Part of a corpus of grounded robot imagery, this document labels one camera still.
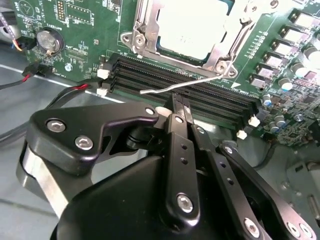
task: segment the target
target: black bracket arm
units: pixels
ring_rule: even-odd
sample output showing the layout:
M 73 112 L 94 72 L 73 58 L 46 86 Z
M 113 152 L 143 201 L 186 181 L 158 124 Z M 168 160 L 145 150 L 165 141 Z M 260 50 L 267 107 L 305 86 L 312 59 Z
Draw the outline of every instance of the black bracket arm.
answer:
M 271 240 L 252 211 L 226 157 L 216 152 L 208 133 L 200 126 L 192 125 L 191 130 L 196 143 L 197 159 L 202 159 L 202 164 L 218 184 L 226 202 L 230 221 L 235 229 L 230 231 L 231 238 Z
M 245 161 L 231 146 L 221 144 L 219 152 L 226 156 L 237 177 L 255 194 L 260 193 L 261 220 L 272 239 L 315 240 L 312 228 L 299 216 L 279 194 Z
M 83 175 L 105 150 L 116 156 L 112 149 L 124 129 L 153 126 L 158 118 L 142 102 L 41 110 L 30 118 L 26 141 L 37 156 L 69 174 Z
M 164 195 L 161 218 L 173 231 L 186 232 L 200 219 L 194 144 L 188 139 L 187 121 L 171 114 L 166 121 Z

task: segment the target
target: green circuit board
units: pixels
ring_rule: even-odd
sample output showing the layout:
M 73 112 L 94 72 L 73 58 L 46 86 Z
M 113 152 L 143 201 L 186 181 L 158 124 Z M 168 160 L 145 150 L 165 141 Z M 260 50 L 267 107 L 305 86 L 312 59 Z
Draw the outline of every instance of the green circuit board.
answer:
M 120 40 L 121 33 L 132 31 L 137 0 L 13 0 L 12 2 L 15 5 L 22 36 L 34 38 L 44 27 L 52 28 L 62 35 L 65 47 L 58 55 L 46 56 L 37 47 L 26 53 L 30 62 L 40 61 L 52 66 L 53 73 L 57 76 L 79 82 L 97 76 L 102 55 L 107 59 L 113 53 L 137 58 L 136 54 Z M 301 11 L 315 18 L 320 17 L 319 1 L 293 2 Z M 237 77 L 220 79 L 212 83 L 255 98 L 260 98 L 266 93 L 270 94 L 272 105 L 265 108 L 269 114 L 252 134 L 262 136 L 265 132 L 269 132 L 269 122 L 281 114 L 284 115 L 286 124 L 276 134 L 279 142 L 288 146 L 304 144 L 301 139 L 308 134 L 308 126 L 320 118 L 320 113 L 314 112 L 320 104 L 319 74 L 312 80 L 306 80 L 294 76 L 290 71 L 290 66 L 298 58 L 299 52 L 318 34 L 319 27 L 308 30 L 307 40 L 296 46 L 297 53 L 288 57 L 287 64 L 271 77 L 271 82 L 264 89 L 251 85 L 249 79 L 256 71 L 257 65 L 263 62 L 266 52 L 271 51 L 272 43 L 280 38 L 283 26 L 292 25 L 289 17 L 294 10 L 295 8 L 291 8 L 286 12 L 263 15 L 234 62 L 234 66 L 238 69 Z M 143 58 L 143 61 L 184 75 L 199 77 L 192 72 L 152 59 Z M 65 69 L 66 64 L 72 65 L 72 71 Z M 279 87 L 278 80 L 284 77 L 292 80 L 292 90 L 283 91 Z M 301 112 L 303 121 L 295 121 L 294 116 Z

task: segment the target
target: cpu socket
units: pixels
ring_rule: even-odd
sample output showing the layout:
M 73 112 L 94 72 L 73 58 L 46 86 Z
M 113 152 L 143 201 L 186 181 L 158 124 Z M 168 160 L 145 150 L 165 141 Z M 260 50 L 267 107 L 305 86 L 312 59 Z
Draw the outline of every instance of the cpu socket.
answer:
M 262 14 L 286 0 L 138 0 L 121 41 L 148 58 L 206 77 L 235 78 L 233 62 Z

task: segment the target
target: black metal bracket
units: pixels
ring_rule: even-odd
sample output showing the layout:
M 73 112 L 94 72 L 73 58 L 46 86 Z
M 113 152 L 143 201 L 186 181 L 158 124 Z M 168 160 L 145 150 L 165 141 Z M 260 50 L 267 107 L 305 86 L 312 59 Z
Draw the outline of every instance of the black metal bracket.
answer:
M 113 239 L 123 239 L 124 233 L 114 233 L 111 226 L 95 229 L 100 224 L 97 221 L 108 225 L 111 222 L 105 221 L 117 222 L 119 216 L 130 216 L 139 223 L 130 224 L 132 239 L 140 238 L 139 231 L 153 239 L 171 239 L 177 234 L 181 239 L 210 239 L 215 217 L 224 224 L 219 223 L 214 235 L 223 240 L 317 238 L 234 147 L 226 142 L 212 145 L 208 133 L 194 124 L 187 99 L 174 94 L 165 106 L 165 115 L 145 103 L 123 103 L 42 110 L 31 117 L 20 167 L 39 183 L 61 215 L 56 239 L 87 239 L 88 232 L 94 232 L 94 239 L 104 239 L 109 231 Z M 52 120 L 62 123 L 64 129 L 52 131 L 48 127 Z M 79 136 L 89 139 L 91 146 L 79 147 Z M 148 150 L 148 157 L 91 186 L 89 176 L 95 163 L 138 149 Z M 124 207 L 125 212 L 122 207 L 114 209 L 113 205 L 120 204 L 118 198 L 132 207 Z M 222 209 L 208 207 L 208 202 Z M 95 207 L 88 209 L 83 204 Z M 104 211 L 97 211 L 98 206 Z M 66 228 L 75 222 L 76 227 Z

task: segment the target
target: red wire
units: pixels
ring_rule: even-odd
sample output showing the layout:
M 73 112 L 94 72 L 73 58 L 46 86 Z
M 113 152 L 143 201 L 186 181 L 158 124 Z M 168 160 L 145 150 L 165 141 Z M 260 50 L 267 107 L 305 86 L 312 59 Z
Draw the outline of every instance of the red wire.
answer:
M 28 74 L 27 76 L 25 76 L 25 77 L 22 79 L 22 82 L 27 81 L 30 77 L 31 77 L 31 75 L 30 75 L 30 74 Z
M 81 90 L 81 89 L 86 89 L 89 85 L 88 84 L 82 84 L 80 86 L 74 86 L 73 88 L 74 89 L 78 89 L 78 90 Z

